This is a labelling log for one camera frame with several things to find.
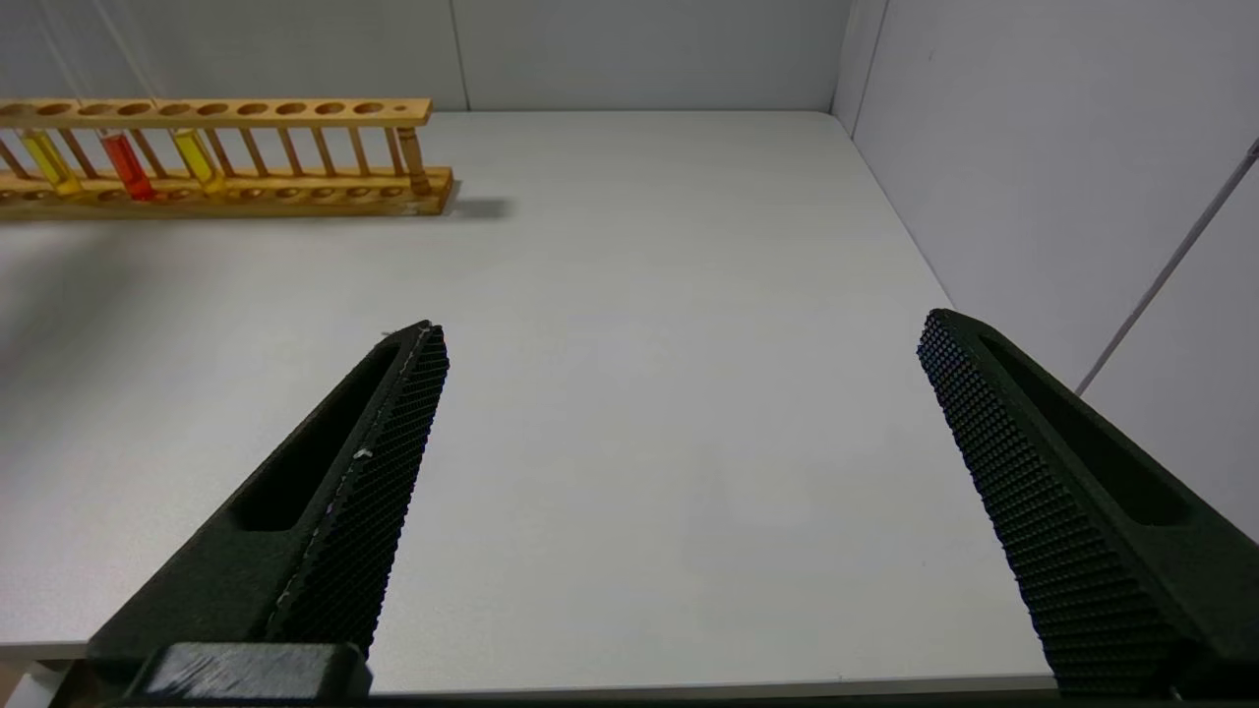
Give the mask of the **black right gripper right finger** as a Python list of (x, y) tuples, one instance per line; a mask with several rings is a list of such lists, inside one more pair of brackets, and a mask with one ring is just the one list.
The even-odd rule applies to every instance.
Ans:
[(988, 324), (918, 358), (1063, 694), (1254, 694), (1256, 543)]

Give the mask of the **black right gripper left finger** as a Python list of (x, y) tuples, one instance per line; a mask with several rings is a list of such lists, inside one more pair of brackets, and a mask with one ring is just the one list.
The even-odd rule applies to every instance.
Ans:
[(89, 637), (106, 682), (176, 642), (368, 650), (449, 370), (444, 331), (378, 341)]

